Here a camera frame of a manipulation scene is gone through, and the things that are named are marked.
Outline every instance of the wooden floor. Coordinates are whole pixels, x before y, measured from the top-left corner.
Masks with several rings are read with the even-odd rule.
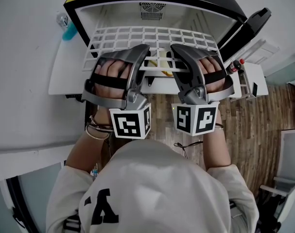
[[[151,95],[152,129],[148,138],[161,141],[175,151],[175,142],[188,145],[202,140],[174,129],[171,103],[177,96]],[[269,87],[269,96],[230,102],[219,106],[232,163],[237,165],[249,189],[256,195],[261,184],[270,185],[276,175],[280,131],[295,129],[295,93],[291,86]],[[204,168],[202,145],[186,149],[189,159]]]

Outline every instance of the shelf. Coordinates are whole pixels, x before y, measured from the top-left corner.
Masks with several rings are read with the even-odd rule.
[[[164,27],[106,27],[95,30],[85,54],[82,70],[93,70],[103,53],[148,44],[151,56],[145,58],[149,62],[144,61],[140,70],[186,72],[187,70],[176,68],[175,63],[181,60],[174,57],[170,48],[174,43],[213,50],[220,56],[217,45],[209,34]],[[167,52],[171,53],[170,58],[167,57]],[[168,62],[171,62],[173,68],[169,67]]]

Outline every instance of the black letter on shirt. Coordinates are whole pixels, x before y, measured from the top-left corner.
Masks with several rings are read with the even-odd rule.
[[[91,225],[97,225],[103,223],[118,223],[119,216],[115,215],[106,196],[110,196],[109,189],[103,189],[99,191],[97,198],[97,205],[94,208],[94,212],[91,219]]]

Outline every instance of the velcro strap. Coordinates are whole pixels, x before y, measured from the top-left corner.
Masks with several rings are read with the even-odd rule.
[[[91,78],[92,78],[91,80],[92,82],[95,82],[97,84],[101,84],[107,87],[112,87],[112,88],[122,89],[122,90],[125,90],[127,88],[128,79],[108,77],[108,76],[103,76],[96,73],[93,73]]]
[[[214,83],[217,82],[221,79],[226,78],[227,74],[226,71],[224,69],[216,71],[216,72],[212,72],[212,73],[208,73],[205,74],[205,84],[210,84],[210,83]]]

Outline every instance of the white marker cube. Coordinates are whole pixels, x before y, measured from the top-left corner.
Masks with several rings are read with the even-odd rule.
[[[118,138],[145,139],[151,130],[151,104],[135,111],[109,109],[115,136]]]
[[[171,106],[178,131],[192,136],[214,131],[219,102],[204,105],[173,103]]]

